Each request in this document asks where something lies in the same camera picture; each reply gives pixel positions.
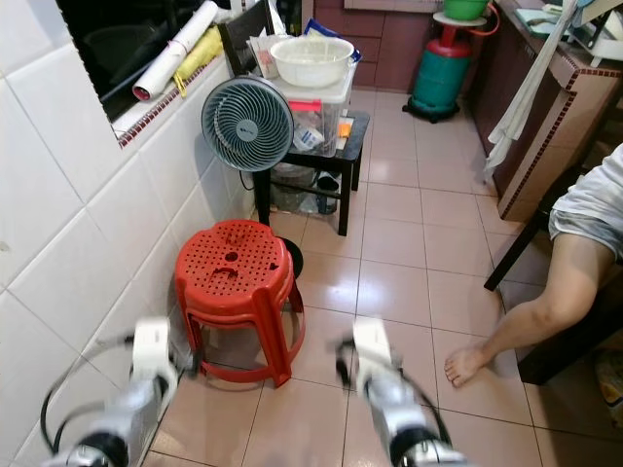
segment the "red plastic stool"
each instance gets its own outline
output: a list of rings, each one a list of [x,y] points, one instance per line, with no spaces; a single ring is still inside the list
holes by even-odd
[[[270,227],[226,221],[196,233],[177,258],[175,289],[193,351],[203,349],[201,324],[254,327],[268,361],[267,367],[250,371],[226,370],[202,361],[204,372],[233,382],[272,377],[276,386],[290,379],[290,363],[305,336],[305,314],[292,258]],[[286,298],[293,311],[302,313],[299,338],[289,350],[281,324]]]

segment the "countertop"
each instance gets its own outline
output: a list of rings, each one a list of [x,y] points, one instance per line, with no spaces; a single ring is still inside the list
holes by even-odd
[[[539,53],[545,43],[544,39],[530,35],[528,30],[519,21],[515,15],[515,10],[519,8],[540,9],[544,2],[541,0],[495,0],[495,3],[502,9],[510,22],[520,32],[526,40],[526,43],[535,52]],[[563,88],[570,89],[573,85],[574,76],[581,74],[600,74],[605,71],[607,74],[611,72],[623,74],[623,62],[615,60],[602,60],[599,67],[590,66],[593,56],[582,49],[577,44],[568,44],[567,42],[559,42],[558,49],[550,62],[549,69],[554,78],[561,84]]]

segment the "tiled wall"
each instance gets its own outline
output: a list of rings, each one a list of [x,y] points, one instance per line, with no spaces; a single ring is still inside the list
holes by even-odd
[[[97,339],[170,314],[183,242],[246,217],[253,197],[202,140],[222,57],[123,151],[54,0],[0,2],[0,73],[0,467],[29,467],[48,455],[50,384]],[[128,365],[124,350],[89,362],[53,399],[51,426],[114,394]]]

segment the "kitchen cabinet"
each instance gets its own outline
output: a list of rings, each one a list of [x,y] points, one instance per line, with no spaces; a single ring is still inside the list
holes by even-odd
[[[497,0],[501,24],[484,42],[467,102],[487,154],[488,136],[502,117],[541,50],[517,19],[517,8],[540,8],[540,0]],[[495,168],[500,217],[525,221],[551,183],[579,157],[621,78],[623,65],[590,66],[581,48],[559,43],[539,85],[528,120],[504,162]]]
[[[469,102],[474,123],[487,153],[493,148],[489,134],[499,122],[528,75],[536,53],[506,17],[502,17],[496,35],[483,46],[480,66],[476,72]],[[534,99],[534,105],[521,137],[515,141],[502,165],[495,171],[494,181],[499,192],[504,192],[517,171],[551,108],[560,86],[547,71]]]
[[[346,10],[339,0],[314,4],[316,19],[340,33],[363,53],[356,86],[408,92],[427,42],[430,14]]]

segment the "white t-shirt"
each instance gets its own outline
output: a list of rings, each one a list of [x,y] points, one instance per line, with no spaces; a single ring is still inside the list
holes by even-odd
[[[554,209],[596,217],[623,233],[623,144],[571,186]]]

